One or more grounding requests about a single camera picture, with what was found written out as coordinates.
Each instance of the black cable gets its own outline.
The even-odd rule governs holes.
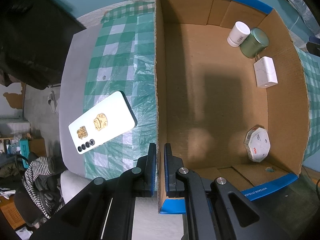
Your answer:
[[[317,181],[317,184],[316,184],[316,191],[317,191],[318,199],[320,200],[319,187],[318,187],[319,182],[320,182],[320,179]]]

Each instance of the white charger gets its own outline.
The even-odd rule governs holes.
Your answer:
[[[278,84],[275,65],[271,57],[262,57],[253,64],[258,88],[268,88]]]

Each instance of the hole in cardboard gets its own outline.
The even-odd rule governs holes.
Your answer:
[[[260,217],[237,195],[231,193],[229,194],[229,199],[241,227],[245,228],[259,221]]]
[[[276,170],[273,167],[266,167],[265,171],[266,172],[275,172]]]

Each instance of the gold sticker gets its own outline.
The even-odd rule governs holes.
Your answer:
[[[87,129],[85,126],[80,127],[80,129],[77,131],[79,139],[86,138],[88,136]]]
[[[105,114],[101,113],[97,115],[97,118],[93,120],[94,125],[98,131],[105,128],[108,125],[108,120]]]

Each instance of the green tin can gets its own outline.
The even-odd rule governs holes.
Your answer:
[[[249,36],[240,44],[240,49],[246,57],[254,58],[268,46],[267,35],[261,29],[253,28]]]

